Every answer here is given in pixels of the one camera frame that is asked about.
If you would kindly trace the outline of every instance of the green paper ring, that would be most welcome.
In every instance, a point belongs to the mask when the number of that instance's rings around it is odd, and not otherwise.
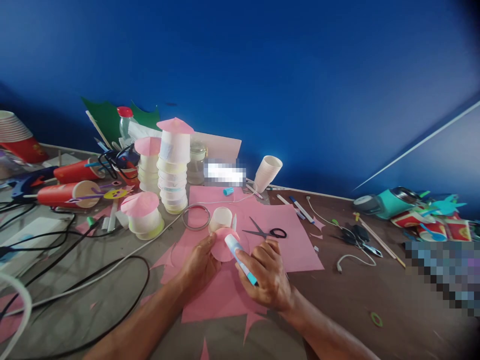
[[[378,326],[379,328],[384,327],[384,322],[382,321],[382,318],[376,312],[371,312],[370,317],[376,326]]]

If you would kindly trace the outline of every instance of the metal ring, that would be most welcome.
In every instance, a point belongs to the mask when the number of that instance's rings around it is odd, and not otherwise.
[[[203,209],[205,210],[205,212],[208,214],[208,220],[206,221],[206,223],[200,227],[191,227],[187,224],[187,222],[185,221],[185,214],[188,213],[190,211],[190,209]],[[185,210],[183,210],[183,212],[181,213],[181,220],[183,221],[183,225],[185,225],[185,227],[188,229],[188,230],[191,230],[191,231],[200,231],[200,230],[203,230],[205,229],[209,224],[210,224],[210,211],[203,205],[190,205],[188,206]]]

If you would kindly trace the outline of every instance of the finger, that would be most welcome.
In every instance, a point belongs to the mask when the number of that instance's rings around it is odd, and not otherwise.
[[[235,254],[238,260],[240,260],[246,266],[246,268],[250,270],[253,276],[256,277],[258,283],[263,284],[268,276],[268,272],[264,266],[259,263],[258,260],[248,255],[245,251],[237,249]]]
[[[251,252],[251,257],[257,259],[258,262],[262,264],[265,269],[272,269],[272,266],[275,263],[275,261],[261,246],[255,246],[255,248]]]
[[[256,286],[252,285],[252,283],[249,281],[247,275],[245,275],[244,271],[242,270],[238,262],[235,263],[235,267],[238,270],[238,276],[240,277],[240,282],[243,285],[246,293],[252,299],[256,299],[258,296],[259,289]]]
[[[273,260],[277,260],[277,257],[279,255],[275,252],[275,250],[272,249],[272,246],[268,242],[264,241],[260,244],[260,246],[263,250],[265,250],[268,256],[270,256],[270,258],[272,258]]]
[[[273,249],[274,252],[276,252],[278,255],[282,255],[280,253],[280,244],[277,240],[267,238],[265,242],[268,243],[268,245],[270,245],[270,247]]]
[[[204,238],[202,241],[200,241],[196,247],[203,254],[207,254],[214,247],[216,239],[217,239],[217,234],[213,233],[207,236],[206,238]]]

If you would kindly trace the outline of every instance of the red bottle cap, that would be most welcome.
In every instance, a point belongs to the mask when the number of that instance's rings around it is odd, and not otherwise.
[[[116,108],[118,111],[118,115],[120,115],[122,118],[133,118],[134,113],[132,112],[132,109],[129,108],[128,106],[119,106]]]

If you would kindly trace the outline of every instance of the white cable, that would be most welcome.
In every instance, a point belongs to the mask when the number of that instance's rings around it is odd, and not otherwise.
[[[356,239],[357,237],[355,236],[355,234],[353,232],[351,232],[349,229],[347,229],[346,227],[343,227],[343,226],[340,226],[334,222],[331,222],[331,221],[328,221],[326,219],[324,219],[323,217],[321,217],[319,214],[317,214],[317,212],[314,210],[314,208],[312,207],[312,204],[310,203],[310,196],[307,196],[306,197],[306,200],[308,201],[308,205],[310,205],[310,209],[315,213],[315,215],[317,215],[320,219],[322,219],[324,222],[327,222],[331,225],[334,225],[336,227],[339,227],[340,229],[344,229],[346,231],[348,231],[350,234],[353,235],[353,238]],[[346,254],[346,255],[343,255],[337,262],[336,262],[336,269],[338,270],[338,272],[341,274],[342,273],[342,267],[340,266],[340,263],[342,262],[343,259],[345,258],[348,258],[348,257],[352,257],[352,258],[355,258],[357,260],[360,260],[362,263],[364,263],[365,265],[368,265],[368,266],[377,266],[377,263],[375,262],[375,260],[359,245],[359,242],[357,241],[356,242],[356,247],[359,248],[360,250],[362,250],[365,255],[368,256],[368,258],[371,260],[372,263],[368,263],[366,261],[363,261],[361,258],[359,257],[356,257],[355,255],[350,255],[350,254]]]
[[[254,188],[254,193],[252,194],[249,194],[245,197],[242,197],[240,200],[235,200],[235,201],[214,201],[214,202],[196,202],[195,204],[193,205],[200,205],[200,204],[224,204],[224,203],[227,203],[227,204],[234,204],[234,203],[239,203],[245,199],[248,199],[252,196],[255,195],[255,193],[257,193],[257,190]],[[125,260],[127,260],[129,257],[131,257],[132,255],[134,255],[135,253],[139,252],[141,249],[145,248],[146,246],[150,245],[153,241],[155,241],[156,239],[158,239],[170,226],[172,226],[178,219],[180,219],[180,217],[182,216],[182,214],[180,213],[175,219],[173,219],[173,221],[166,225],[164,227],[164,229],[162,230],[162,232],[160,234],[158,234],[157,237],[153,238],[152,240],[146,242],[145,244],[143,244],[142,246],[140,246],[139,248],[137,248],[136,250],[132,251],[130,254],[128,254],[127,256],[125,256],[122,260],[120,260],[119,262],[116,263],[115,266],[113,266],[110,270],[108,270],[106,273],[104,273],[103,275],[99,276],[99,277],[96,277],[95,279],[89,281],[89,282],[86,282],[84,283],[83,285],[79,286],[79,287],[76,287],[72,290],[69,290],[69,291],[65,291],[65,292],[61,292],[57,295],[54,295],[52,297],[49,297],[47,299],[44,299],[44,300],[41,300],[41,301],[38,301],[38,302],[35,302],[33,304],[33,308],[36,308],[42,304],[45,304],[45,303],[48,303],[52,300],[56,300],[56,299],[60,299],[60,298],[63,298],[67,295],[70,295],[70,294],[74,294],[82,289],[85,289],[86,287],[89,287],[90,285],[96,283],[97,281],[105,278],[107,275],[109,275],[111,272],[113,272],[116,268],[118,268]],[[18,314],[18,313],[21,313],[24,309],[21,308],[21,309],[18,309],[18,310],[15,310],[15,311],[11,311],[11,312],[8,312],[7,314],[5,314],[5,316],[11,316],[11,315],[15,315],[15,314]]]
[[[25,328],[27,327],[27,324],[30,320],[30,315],[32,314],[32,297],[30,296],[27,288],[16,278],[0,272],[0,279],[9,283],[16,290],[16,292],[18,293],[18,295],[20,295],[23,301],[23,307],[25,309],[21,318],[20,326],[15,332],[15,335],[13,335],[13,337],[11,338],[5,351],[0,355],[0,360],[5,360],[9,356],[10,352],[13,350],[14,346],[19,341],[20,336],[22,336]]]

